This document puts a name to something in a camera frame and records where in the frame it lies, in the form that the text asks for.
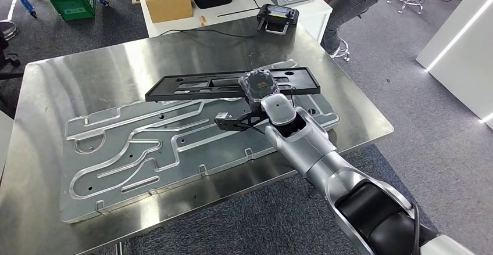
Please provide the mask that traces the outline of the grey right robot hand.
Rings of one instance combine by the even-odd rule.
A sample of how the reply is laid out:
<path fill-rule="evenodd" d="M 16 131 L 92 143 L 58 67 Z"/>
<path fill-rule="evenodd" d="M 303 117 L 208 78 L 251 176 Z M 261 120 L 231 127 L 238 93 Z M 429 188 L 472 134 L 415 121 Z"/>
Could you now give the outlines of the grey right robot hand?
<path fill-rule="evenodd" d="M 255 69 L 238 78 L 251 111 L 260 110 L 263 98 L 280 93 L 280 88 L 268 69 Z"/>

